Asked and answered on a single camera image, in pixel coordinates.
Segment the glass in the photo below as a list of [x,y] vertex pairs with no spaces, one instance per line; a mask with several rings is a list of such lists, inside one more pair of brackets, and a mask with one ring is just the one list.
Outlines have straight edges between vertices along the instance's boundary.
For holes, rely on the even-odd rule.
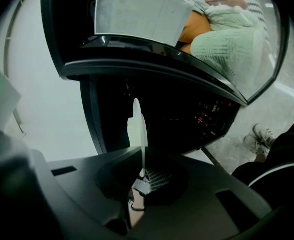
[[170,45],[211,67],[249,101],[275,74],[280,21],[272,0],[96,0],[96,35]]

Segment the white paper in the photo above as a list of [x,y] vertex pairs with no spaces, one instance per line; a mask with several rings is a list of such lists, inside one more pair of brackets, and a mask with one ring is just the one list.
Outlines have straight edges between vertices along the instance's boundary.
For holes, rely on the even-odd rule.
[[190,13],[191,6],[182,0],[97,0],[95,33],[175,46]]

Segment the sneaker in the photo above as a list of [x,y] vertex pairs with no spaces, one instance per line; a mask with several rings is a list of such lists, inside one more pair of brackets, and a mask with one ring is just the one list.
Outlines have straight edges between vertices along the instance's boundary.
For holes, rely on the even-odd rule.
[[264,154],[267,156],[269,149],[261,142],[259,142],[254,136],[247,135],[243,139],[244,145],[250,152],[254,154]]
[[252,128],[259,142],[264,143],[268,148],[271,147],[270,141],[274,139],[273,134],[269,128],[265,129],[261,124],[256,123]]

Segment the green knit fabric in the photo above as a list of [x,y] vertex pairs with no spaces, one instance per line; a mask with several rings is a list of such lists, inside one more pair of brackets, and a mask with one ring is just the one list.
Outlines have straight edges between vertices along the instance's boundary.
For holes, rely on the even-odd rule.
[[205,14],[212,31],[193,40],[191,54],[234,86],[247,81],[261,58],[264,32],[259,20],[238,6],[211,6]]

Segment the black plastic trim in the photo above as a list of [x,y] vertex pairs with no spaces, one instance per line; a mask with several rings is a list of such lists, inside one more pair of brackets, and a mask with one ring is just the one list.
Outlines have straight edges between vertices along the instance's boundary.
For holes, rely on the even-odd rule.
[[170,67],[147,63],[135,60],[126,59],[87,59],[67,63],[64,69],[61,71],[62,76],[71,75],[70,73],[77,71],[78,75],[116,75],[116,76],[150,76],[154,74],[155,77],[166,76],[165,81],[168,77],[179,78],[180,81],[197,85],[201,84],[203,88],[214,94],[221,95],[232,101],[239,103],[242,106],[246,106],[246,102],[241,97],[232,93],[230,90],[225,90],[208,80],[201,77],[189,74],[184,71],[173,69]]

